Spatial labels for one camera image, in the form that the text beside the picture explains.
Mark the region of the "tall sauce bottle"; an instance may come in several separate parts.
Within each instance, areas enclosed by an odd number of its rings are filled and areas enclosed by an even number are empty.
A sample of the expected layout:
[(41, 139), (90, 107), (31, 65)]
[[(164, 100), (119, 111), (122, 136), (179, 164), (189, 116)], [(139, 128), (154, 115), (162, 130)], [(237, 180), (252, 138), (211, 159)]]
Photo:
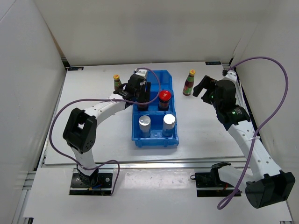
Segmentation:
[(195, 77), (196, 71), (195, 70), (190, 70), (189, 71), (189, 75), (186, 78), (185, 84), (184, 84), (184, 88), (183, 88), (183, 94), (185, 96), (190, 96), (192, 93), (192, 88), (194, 85), (194, 77)]
[(114, 79), (114, 89), (117, 90), (122, 85), (120, 76), (118, 74), (115, 74), (113, 76), (113, 79)]

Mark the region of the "red-lid sauce jar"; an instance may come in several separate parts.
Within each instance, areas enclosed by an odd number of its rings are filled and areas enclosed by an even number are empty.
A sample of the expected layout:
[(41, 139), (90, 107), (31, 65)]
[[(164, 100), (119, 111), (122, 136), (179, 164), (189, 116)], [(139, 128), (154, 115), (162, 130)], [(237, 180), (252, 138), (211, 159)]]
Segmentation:
[(139, 102), (138, 104), (137, 104), (137, 109), (139, 110), (139, 111), (147, 111), (148, 110), (148, 108), (149, 108), (149, 106), (148, 106), (148, 103), (147, 102)]
[(162, 90), (158, 95), (159, 103), (158, 109), (160, 111), (167, 111), (169, 109), (169, 103), (171, 99), (171, 92), (168, 90)]

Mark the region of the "silver can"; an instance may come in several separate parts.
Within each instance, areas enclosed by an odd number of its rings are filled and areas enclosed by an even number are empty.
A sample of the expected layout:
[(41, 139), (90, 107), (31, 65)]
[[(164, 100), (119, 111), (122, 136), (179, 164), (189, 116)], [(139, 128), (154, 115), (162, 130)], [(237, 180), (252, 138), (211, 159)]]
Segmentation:
[(163, 118), (162, 134), (166, 137), (171, 137), (176, 123), (176, 118), (173, 114), (166, 114)]
[(142, 137), (143, 138), (149, 138), (150, 137), (150, 132), (151, 132), (151, 119), (148, 115), (142, 115), (139, 120), (139, 128), (142, 132)]

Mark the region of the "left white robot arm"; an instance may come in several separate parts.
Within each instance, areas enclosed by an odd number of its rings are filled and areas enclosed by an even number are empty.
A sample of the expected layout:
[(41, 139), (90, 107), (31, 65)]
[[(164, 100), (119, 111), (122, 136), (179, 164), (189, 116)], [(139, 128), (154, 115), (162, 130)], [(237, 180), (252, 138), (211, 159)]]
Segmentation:
[(131, 75), (125, 87), (121, 87), (113, 94), (92, 107), (84, 110), (75, 108), (71, 111), (63, 138), (71, 147), (75, 159), (78, 161), (79, 178), (88, 187), (98, 184), (98, 168), (92, 154), (92, 147), (96, 141), (96, 130), (100, 123), (117, 112), (125, 110), (134, 102), (145, 103), (150, 100), (150, 84), (147, 83), (145, 69), (139, 69)]

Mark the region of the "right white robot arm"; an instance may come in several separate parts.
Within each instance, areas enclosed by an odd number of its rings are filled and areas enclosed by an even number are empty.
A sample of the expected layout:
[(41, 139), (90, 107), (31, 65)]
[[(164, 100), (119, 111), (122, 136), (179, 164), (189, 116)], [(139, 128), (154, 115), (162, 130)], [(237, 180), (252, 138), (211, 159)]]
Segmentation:
[(214, 107), (217, 119), (247, 159), (243, 171), (228, 162), (212, 166), (211, 184), (217, 187), (224, 183), (234, 186), (233, 192), (222, 199), (217, 208), (221, 210), (226, 207), (237, 193), (244, 193), (256, 209), (286, 201), (295, 184), (295, 177), (292, 172), (284, 172), (263, 146), (250, 116), (236, 102), (235, 83), (226, 77), (217, 81), (204, 76), (194, 87), (193, 96), (197, 97), (202, 90), (206, 90), (202, 100)]

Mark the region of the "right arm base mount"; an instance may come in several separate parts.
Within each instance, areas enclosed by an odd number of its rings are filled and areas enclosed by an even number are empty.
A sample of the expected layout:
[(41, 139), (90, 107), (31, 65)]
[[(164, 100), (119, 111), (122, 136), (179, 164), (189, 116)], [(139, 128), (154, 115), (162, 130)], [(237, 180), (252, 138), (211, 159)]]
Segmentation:
[(197, 197), (227, 197), (234, 187), (228, 183), (216, 185), (211, 178), (210, 173), (195, 173), (190, 179), (196, 183)]

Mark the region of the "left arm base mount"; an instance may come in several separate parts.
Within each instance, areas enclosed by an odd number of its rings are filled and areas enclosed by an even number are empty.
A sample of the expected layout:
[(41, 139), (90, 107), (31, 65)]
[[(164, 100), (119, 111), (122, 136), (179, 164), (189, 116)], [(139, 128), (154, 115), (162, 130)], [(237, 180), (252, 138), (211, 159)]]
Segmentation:
[(114, 171), (100, 169), (98, 176), (90, 183), (82, 181), (80, 173), (74, 169), (70, 181), (69, 195), (71, 196), (110, 196), (113, 189)]

